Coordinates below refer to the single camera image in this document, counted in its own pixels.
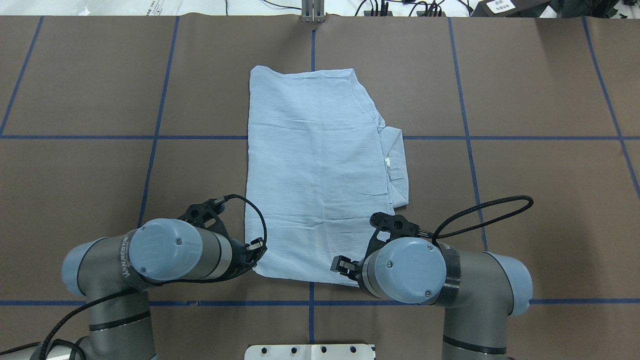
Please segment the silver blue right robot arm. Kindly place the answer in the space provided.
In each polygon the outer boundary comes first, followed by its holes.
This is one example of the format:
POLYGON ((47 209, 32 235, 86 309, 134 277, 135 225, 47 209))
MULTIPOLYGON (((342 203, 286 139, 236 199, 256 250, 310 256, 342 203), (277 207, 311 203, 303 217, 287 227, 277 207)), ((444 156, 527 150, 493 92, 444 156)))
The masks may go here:
POLYGON ((333 258, 331 271, 371 297, 445 310, 444 360, 507 360, 509 317, 533 298, 523 262, 490 251, 462 251, 436 240, 402 215, 376 212, 365 255, 333 258))

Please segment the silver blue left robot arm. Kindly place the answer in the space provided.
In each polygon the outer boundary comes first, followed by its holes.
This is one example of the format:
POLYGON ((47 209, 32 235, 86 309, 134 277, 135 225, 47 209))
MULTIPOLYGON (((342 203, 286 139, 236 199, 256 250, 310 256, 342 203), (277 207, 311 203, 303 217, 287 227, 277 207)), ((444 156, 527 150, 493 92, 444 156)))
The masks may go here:
POLYGON ((268 231, 259 208, 240 194, 194 203, 178 218, 155 218, 122 235, 101 237, 67 253, 61 277, 85 305, 63 317, 36 346, 32 360, 66 347, 74 360, 157 360, 148 293, 169 284, 233 280, 258 265, 268 231), (260 220, 262 235, 233 239, 220 218, 239 199, 260 220))

